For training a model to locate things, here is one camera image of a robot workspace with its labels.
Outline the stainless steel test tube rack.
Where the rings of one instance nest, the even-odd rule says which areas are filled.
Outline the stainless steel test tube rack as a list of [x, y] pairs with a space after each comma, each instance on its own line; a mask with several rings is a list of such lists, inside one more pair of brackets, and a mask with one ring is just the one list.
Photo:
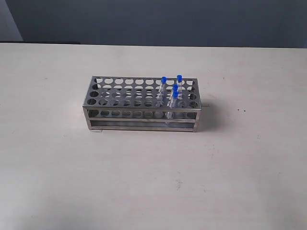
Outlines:
[[168, 104], [177, 77], [167, 78], [163, 107], [156, 107], [160, 82], [161, 77], [92, 76], [83, 102], [89, 130], [195, 132], [202, 111], [198, 80], [182, 78], [174, 109]]

